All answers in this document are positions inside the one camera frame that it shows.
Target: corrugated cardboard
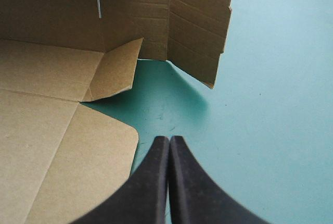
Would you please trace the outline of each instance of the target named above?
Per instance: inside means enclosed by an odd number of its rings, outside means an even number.
[[[131,88],[141,43],[104,54],[0,40],[0,223],[70,222],[126,180],[137,132],[79,101]]]
[[[137,133],[79,102],[132,88],[139,51],[212,88],[229,4],[0,0],[0,223],[67,223],[112,194]]]
[[[144,37],[141,58],[214,86],[230,0],[99,1],[0,0],[0,38],[107,52]]]

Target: teal surface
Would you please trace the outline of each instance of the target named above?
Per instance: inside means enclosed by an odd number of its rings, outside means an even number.
[[[88,104],[155,135],[183,135],[211,177],[272,223],[333,223],[333,0],[232,0],[214,90],[139,61],[131,91]]]

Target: cardboard flap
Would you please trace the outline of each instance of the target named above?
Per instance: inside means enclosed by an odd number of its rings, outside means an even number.
[[[230,0],[170,0],[168,60],[210,88],[230,19]]]
[[[0,89],[80,101],[103,53],[0,40]]]
[[[0,38],[104,51],[97,0],[0,0]]]
[[[23,224],[78,103],[1,89],[0,102],[0,222]]]
[[[100,0],[106,49],[144,37],[142,57],[166,60],[169,0]]]
[[[129,176],[134,128],[78,102],[1,89],[0,101],[1,223],[67,224]]]
[[[66,130],[25,224],[68,224],[128,178],[136,130],[81,104]]]
[[[104,54],[82,101],[95,101],[132,88],[142,40],[131,41]]]

